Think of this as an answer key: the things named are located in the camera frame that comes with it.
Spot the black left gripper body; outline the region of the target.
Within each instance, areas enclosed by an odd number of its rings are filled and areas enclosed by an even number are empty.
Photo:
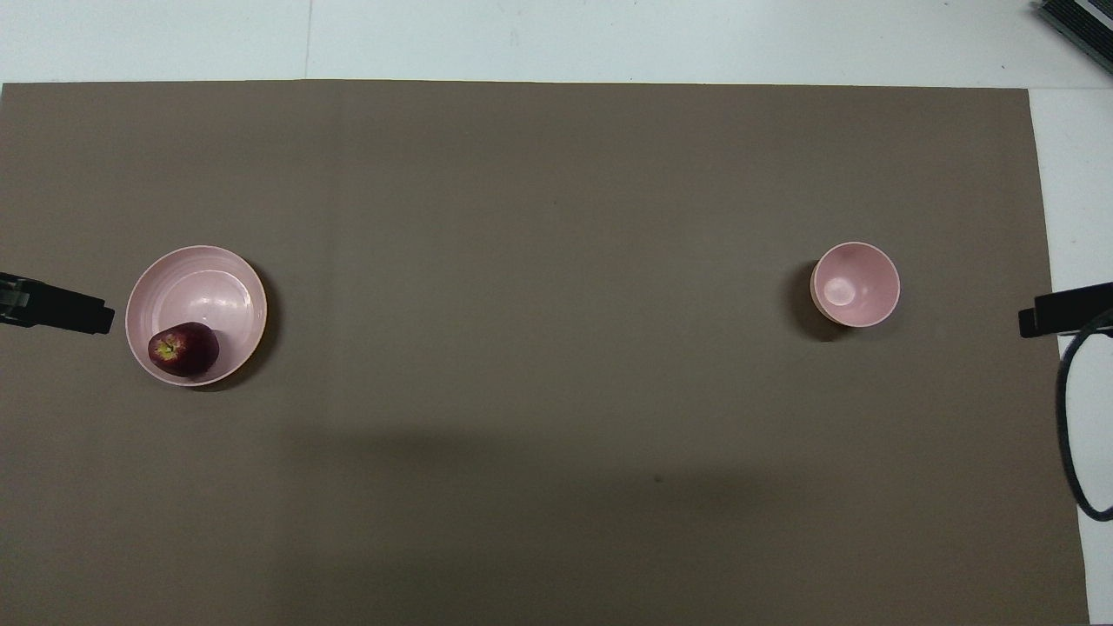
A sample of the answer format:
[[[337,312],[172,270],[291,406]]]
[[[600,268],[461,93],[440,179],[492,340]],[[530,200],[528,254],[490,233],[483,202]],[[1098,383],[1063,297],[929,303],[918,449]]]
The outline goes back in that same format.
[[[30,323],[24,321],[23,309],[24,303],[29,299],[29,294],[24,293],[24,280],[23,277],[11,275],[7,273],[1,273],[1,323],[29,327]]]

